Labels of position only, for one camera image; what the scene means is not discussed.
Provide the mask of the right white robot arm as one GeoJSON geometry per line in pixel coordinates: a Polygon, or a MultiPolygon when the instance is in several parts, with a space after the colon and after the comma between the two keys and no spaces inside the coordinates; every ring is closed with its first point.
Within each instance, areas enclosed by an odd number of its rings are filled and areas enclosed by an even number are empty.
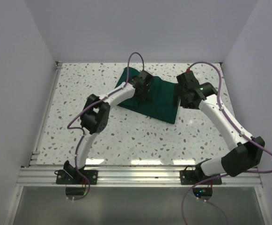
{"type": "Polygon", "coordinates": [[[232,114],[217,101],[220,96],[209,82],[200,84],[192,71],[176,77],[173,105],[202,111],[222,135],[229,153],[223,157],[208,159],[195,166],[194,178],[200,184],[211,176],[226,173],[235,177],[260,163],[265,142],[254,137],[240,126],[232,114]]]}

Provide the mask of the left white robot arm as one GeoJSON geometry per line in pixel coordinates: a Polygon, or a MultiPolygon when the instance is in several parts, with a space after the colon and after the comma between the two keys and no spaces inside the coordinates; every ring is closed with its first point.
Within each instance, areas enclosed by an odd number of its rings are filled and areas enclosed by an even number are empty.
{"type": "Polygon", "coordinates": [[[66,177],[71,183],[78,184],[86,178],[82,169],[85,166],[88,153],[94,140],[108,124],[111,109],[132,97],[146,100],[152,82],[153,76],[143,70],[138,76],[128,78],[127,81],[121,83],[112,91],[100,96],[92,94],[87,98],[82,112],[67,126],[68,129],[74,129],[71,125],[77,119],[80,119],[81,126],[76,129],[80,129],[83,132],[77,144],[73,159],[66,161],[63,167],[66,177]]]}

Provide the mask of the dark green surgical cloth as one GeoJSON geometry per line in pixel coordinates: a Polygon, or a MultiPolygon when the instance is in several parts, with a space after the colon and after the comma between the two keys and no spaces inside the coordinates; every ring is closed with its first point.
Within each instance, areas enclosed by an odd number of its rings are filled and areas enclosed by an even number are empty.
{"type": "Polygon", "coordinates": [[[173,106],[174,87],[174,83],[154,76],[146,101],[132,97],[118,106],[153,119],[175,124],[177,108],[173,106]]]}

